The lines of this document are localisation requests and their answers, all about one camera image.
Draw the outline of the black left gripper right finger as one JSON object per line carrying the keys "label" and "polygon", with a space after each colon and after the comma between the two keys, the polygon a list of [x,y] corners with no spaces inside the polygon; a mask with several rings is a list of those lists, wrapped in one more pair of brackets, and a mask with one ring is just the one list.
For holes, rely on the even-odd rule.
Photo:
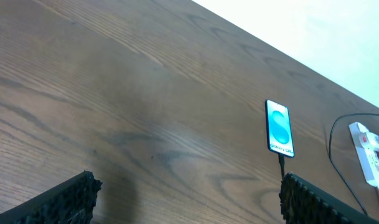
{"label": "black left gripper right finger", "polygon": [[293,173],[284,176],[279,199],[286,223],[379,224]]}

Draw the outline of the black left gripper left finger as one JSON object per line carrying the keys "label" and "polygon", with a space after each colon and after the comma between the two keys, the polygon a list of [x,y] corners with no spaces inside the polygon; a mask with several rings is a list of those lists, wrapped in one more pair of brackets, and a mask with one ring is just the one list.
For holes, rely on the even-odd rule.
{"label": "black left gripper left finger", "polygon": [[102,182],[85,171],[0,214],[0,223],[89,224]]}

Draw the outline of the blue screen Galaxy smartphone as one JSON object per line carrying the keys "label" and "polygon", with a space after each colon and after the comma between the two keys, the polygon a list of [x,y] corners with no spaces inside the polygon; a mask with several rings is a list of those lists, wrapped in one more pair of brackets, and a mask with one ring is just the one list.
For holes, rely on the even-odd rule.
{"label": "blue screen Galaxy smartphone", "polygon": [[268,149],[293,158],[295,151],[288,108],[275,101],[266,100],[265,112]]}

